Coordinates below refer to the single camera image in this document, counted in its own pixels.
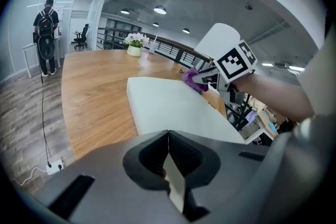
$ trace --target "wooden table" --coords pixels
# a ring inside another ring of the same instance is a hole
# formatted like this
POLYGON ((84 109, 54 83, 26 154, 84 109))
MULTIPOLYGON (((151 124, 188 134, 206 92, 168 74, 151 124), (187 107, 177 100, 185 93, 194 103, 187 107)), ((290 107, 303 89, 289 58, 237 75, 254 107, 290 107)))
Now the wooden table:
MULTIPOLYGON (((186 70, 163 56, 143 51, 140 58, 125 50, 67 54, 62 73, 62 107, 75 155, 137 136, 126 87, 129 77, 181 80, 186 70)), ((205 99, 224 116, 220 97, 208 91, 205 99)))

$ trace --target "purple cloth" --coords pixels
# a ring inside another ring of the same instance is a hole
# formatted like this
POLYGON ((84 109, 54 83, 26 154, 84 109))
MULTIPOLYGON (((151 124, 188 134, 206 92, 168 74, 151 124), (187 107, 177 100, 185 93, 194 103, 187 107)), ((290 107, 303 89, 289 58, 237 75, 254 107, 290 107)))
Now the purple cloth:
POLYGON ((197 75, 198 72, 196 71, 196 68, 191 68, 188 71, 184 72, 184 74, 182 75, 182 79, 183 81, 188 84, 191 88, 193 88, 196 91, 208 91, 209 87, 207 84, 199 84, 199 83, 195 83, 193 82, 192 77, 197 75))

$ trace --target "metal railing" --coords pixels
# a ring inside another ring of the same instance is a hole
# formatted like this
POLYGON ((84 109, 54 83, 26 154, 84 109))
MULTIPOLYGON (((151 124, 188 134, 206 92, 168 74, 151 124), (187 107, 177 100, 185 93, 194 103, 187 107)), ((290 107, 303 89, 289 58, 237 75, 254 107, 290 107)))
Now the metal railing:
MULTIPOLYGON (((97 48, 106 49, 128 49, 128 46, 123 43, 125 37, 129 33, 142 33, 149 37, 150 44, 154 42, 156 36, 144 32, 124 30, 117 28, 98 28, 97 48)), ((188 47, 179 42, 169 40, 163 37, 156 38, 155 53, 169 58, 185 67, 191 68, 196 66, 199 61, 204 60, 209 62, 209 59, 198 52, 195 52, 193 48, 188 47)))

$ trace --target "black cable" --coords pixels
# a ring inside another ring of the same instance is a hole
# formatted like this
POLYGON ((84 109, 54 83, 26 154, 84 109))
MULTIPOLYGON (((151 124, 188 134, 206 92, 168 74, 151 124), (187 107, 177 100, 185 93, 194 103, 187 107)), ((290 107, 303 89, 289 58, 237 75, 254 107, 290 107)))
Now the black cable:
POLYGON ((50 154, 50 149, 47 143, 47 139, 46 139, 46 133, 44 131, 44 112, 43 112, 43 100, 44 100, 44 84, 43 84, 43 77, 42 77, 42 70, 41 70, 41 63, 40 63, 40 57, 39 57, 39 51, 37 51, 37 58, 38 58, 38 67, 40 69, 40 75, 41 75, 41 83, 42 83, 42 127, 43 127, 43 137, 44 137, 44 142, 46 144, 46 155, 47 155, 47 164, 48 167, 51 167, 51 164, 49 163, 49 158, 48 158, 48 151, 49 151, 49 155, 50 154))

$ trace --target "white ceiling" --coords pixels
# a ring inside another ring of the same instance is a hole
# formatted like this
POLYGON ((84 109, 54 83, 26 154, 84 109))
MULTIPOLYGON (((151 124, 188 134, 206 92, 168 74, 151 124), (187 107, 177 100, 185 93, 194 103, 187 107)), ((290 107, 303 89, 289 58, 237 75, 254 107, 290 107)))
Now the white ceiling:
POLYGON ((286 61, 305 66, 316 53, 300 42, 298 34, 281 16, 257 0, 110 0, 104 4, 102 11, 148 25, 157 22, 160 28, 177 33, 189 28, 190 35, 198 40, 215 23, 234 27, 247 42, 277 27, 251 44, 259 61, 286 61), (252 10, 245 8, 248 2, 252 10), (167 14, 156 13, 153 10, 156 5, 165 6, 167 14), (137 13, 124 15, 120 13, 123 8, 133 9, 137 13))

